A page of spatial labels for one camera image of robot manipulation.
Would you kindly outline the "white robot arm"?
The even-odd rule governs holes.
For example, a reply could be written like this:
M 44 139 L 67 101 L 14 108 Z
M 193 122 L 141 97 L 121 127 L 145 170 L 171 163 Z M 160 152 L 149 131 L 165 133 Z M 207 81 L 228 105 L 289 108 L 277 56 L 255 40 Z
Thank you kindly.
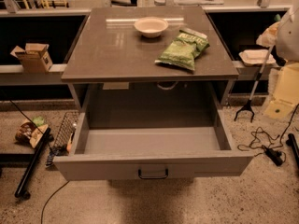
M 299 9 L 293 5 L 281 18 L 258 36 L 256 44 L 276 46 L 277 55 L 286 60 L 264 114 L 283 119 L 299 104 Z

